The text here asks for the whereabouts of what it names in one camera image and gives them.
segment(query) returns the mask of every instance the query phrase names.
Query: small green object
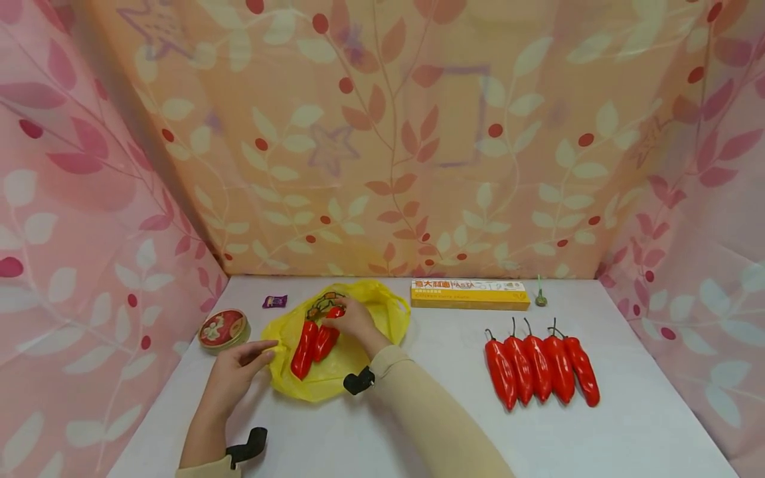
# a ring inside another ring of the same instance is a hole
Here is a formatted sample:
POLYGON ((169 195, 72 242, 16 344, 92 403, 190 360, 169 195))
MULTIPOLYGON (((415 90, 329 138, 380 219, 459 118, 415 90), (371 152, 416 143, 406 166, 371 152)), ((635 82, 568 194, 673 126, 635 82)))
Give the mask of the small green object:
POLYGON ((542 276, 537 275, 536 276, 537 284, 539 285, 539 293, 536 295, 536 299, 534 299, 534 304, 537 304, 539 307, 544 307, 547 305, 547 297, 542 295, 542 276))

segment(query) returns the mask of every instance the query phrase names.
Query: black wrist strap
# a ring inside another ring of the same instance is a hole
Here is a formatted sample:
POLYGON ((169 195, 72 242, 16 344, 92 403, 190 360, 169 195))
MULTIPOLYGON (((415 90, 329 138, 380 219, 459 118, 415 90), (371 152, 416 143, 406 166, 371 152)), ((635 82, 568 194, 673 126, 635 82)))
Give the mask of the black wrist strap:
POLYGON ((236 469, 236 464, 257 457, 265 449, 265 439, 269 431, 263 427, 253 428, 249 431, 247 443, 233 445, 226 449, 226 454, 231 455, 231 469, 236 469))
POLYGON ((350 392, 351 395, 358 395, 364 390, 368 389, 375 384, 375 374, 369 367, 364 367, 364 370, 359 375, 349 373, 343 380, 343 387, 350 392))

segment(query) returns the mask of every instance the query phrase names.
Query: yellow pasta box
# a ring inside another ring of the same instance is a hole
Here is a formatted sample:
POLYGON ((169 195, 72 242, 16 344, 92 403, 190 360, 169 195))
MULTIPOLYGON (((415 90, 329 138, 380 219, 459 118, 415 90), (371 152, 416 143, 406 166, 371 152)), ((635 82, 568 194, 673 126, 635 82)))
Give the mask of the yellow pasta box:
POLYGON ((525 311, 530 304, 518 281, 412 279, 412 307, 525 311))

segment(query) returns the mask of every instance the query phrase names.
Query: purple candy wrapper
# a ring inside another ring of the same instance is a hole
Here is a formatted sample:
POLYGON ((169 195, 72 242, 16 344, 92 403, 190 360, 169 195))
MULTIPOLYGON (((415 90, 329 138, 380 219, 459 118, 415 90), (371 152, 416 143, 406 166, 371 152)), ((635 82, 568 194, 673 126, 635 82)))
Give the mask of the purple candy wrapper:
POLYGON ((269 295, 266 297, 263 301, 263 308, 270 309, 273 307, 287 307, 287 296, 269 295))

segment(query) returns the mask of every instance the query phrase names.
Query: round tin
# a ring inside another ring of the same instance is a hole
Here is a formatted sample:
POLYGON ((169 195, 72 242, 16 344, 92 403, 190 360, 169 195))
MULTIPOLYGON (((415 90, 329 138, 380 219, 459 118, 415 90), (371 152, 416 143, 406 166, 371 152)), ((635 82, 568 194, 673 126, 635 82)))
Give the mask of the round tin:
POLYGON ((211 314, 197 334, 202 348, 213 355, 245 343, 249 335, 247 316, 239 309, 223 309, 211 314))

